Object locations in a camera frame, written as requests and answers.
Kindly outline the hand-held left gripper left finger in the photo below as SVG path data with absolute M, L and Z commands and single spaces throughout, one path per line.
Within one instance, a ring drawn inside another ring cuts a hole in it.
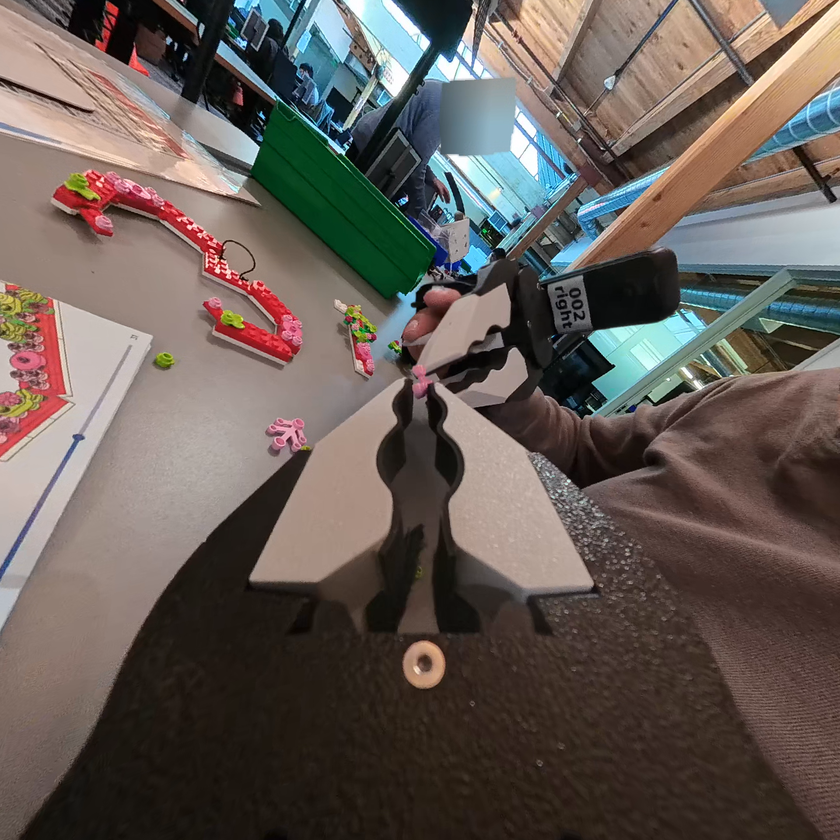
M 250 573 L 253 588 L 340 603 L 366 630 L 366 607 L 385 588 L 381 551 L 402 530 L 392 483 L 413 403 L 411 381 L 396 381 L 307 453 Z

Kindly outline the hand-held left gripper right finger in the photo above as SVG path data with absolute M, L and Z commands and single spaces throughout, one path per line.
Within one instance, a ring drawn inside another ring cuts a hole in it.
M 477 634 L 508 606 L 548 625 L 543 598 L 589 598 L 595 582 L 528 451 L 441 384 L 429 386 L 435 467 L 447 491 L 432 586 L 437 627 Z

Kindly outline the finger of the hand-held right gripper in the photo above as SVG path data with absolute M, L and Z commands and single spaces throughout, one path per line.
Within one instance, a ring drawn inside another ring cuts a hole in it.
M 502 349 L 501 331 L 510 326 L 511 297 L 506 284 L 470 293 L 452 304 L 430 333 L 420 355 L 426 374 L 440 371 L 469 354 Z
M 469 407 L 482 408 L 529 397 L 543 374 L 543 365 L 512 345 L 441 356 L 445 389 Z

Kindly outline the green plastic bin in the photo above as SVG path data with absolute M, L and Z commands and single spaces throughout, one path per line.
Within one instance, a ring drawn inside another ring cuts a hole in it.
M 283 101 L 270 112 L 250 174 L 384 298 L 424 278 L 433 243 Z

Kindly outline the red lego heart assembly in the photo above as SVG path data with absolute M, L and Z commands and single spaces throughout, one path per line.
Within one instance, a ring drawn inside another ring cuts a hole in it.
M 152 187 L 113 171 L 87 170 L 70 174 L 55 189 L 50 203 L 67 215 L 80 217 L 99 237 L 113 235 L 112 221 L 106 215 L 110 207 L 159 222 L 198 251 L 204 278 L 237 292 L 270 322 L 269 329 L 261 328 L 212 297 L 203 302 L 203 308 L 213 321 L 215 337 L 279 365 L 291 362 L 301 350 L 301 321 L 262 281 L 249 279 L 248 272 L 229 265 L 226 247 L 235 241 L 217 239 Z

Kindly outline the person's right forearm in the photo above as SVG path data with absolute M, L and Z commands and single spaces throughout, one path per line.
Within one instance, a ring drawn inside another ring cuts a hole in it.
M 764 756 L 839 834 L 839 373 L 751 374 L 579 418 L 482 413 L 639 541 L 687 603 Z

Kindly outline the pink lego stem piece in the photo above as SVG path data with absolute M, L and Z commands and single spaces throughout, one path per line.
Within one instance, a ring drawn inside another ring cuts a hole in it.
M 281 451 L 288 450 L 294 454 L 302 450 L 309 450 L 310 447 L 304 429 L 305 422 L 299 417 L 292 419 L 277 418 L 266 428 L 269 451 L 278 454 Z

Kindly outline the lego flower stem assembly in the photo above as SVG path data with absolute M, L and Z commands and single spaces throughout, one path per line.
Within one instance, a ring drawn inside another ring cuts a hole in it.
M 333 307 L 342 316 L 343 328 L 348 333 L 355 372 L 370 379 L 375 372 L 371 346 L 377 339 L 376 326 L 366 318 L 358 304 L 346 304 L 334 299 Z

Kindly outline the lego instruction booklet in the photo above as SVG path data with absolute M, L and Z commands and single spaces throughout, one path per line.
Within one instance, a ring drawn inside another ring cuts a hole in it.
M 8 282 L 1 333 L 4 626 L 152 337 Z

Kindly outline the person's right hand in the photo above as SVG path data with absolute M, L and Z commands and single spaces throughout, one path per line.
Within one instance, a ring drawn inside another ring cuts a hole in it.
M 462 298 L 461 293 L 451 287 L 431 287 L 423 295 L 424 308 L 418 310 L 409 320 L 402 333 L 402 348 L 406 370 L 414 377 L 413 368 L 423 361 L 428 375 L 436 376 L 447 384 L 457 382 L 462 374 L 449 372 L 452 364 L 465 353 L 464 341 L 456 337 L 460 325 L 448 313 Z

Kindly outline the grey backed monitor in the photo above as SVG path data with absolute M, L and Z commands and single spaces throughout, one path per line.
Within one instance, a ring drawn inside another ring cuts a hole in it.
M 364 175 L 387 200 L 393 202 L 403 194 L 406 181 L 421 162 L 421 156 L 404 132 L 393 128 L 386 136 L 380 153 L 364 171 Z

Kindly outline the black support pole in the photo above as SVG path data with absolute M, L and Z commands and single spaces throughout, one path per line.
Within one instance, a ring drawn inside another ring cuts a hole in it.
M 190 103 L 196 104 L 203 92 L 234 5 L 235 1 L 205 2 L 204 16 L 200 17 L 203 30 L 187 68 L 181 94 Z
M 394 130 L 409 102 L 424 85 L 425 77 L 438 56 L 439 45 L 432 41 L 397 95 L 386 106 L 366 113 L 353 126 L 351 146 L 355 152 L 348 156 L 361 171 L 372 165 L 382 152 L 389 133 Z

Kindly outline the black monitor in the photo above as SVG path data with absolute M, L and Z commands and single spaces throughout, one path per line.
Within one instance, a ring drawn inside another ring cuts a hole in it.
M 430 39 L 438 54 L 452 60 L 473 12 L 472 1 L 394 1 Z

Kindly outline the clear plastic sleeve with paper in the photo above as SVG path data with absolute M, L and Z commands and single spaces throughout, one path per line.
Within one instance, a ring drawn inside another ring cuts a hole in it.
M 111 68 L 102 53 L 94 56 L 27 20 L 39 28 L 41 45 L 91 95 L 97 107 L 85 113 L 2 81 L 2 135 L 77 154 L 117 172 L 152 175 L 259 205 L 246 190 L 247 175 L 223 165 L 143 89 Z

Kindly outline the white perforated bracket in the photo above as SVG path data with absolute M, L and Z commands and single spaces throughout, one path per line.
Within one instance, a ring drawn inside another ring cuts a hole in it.
M 454 264 L 468 255 L 470 226 L 467 217 L 439 226 L 437 233 L 437 242 L 445 252 L 445 263 Z

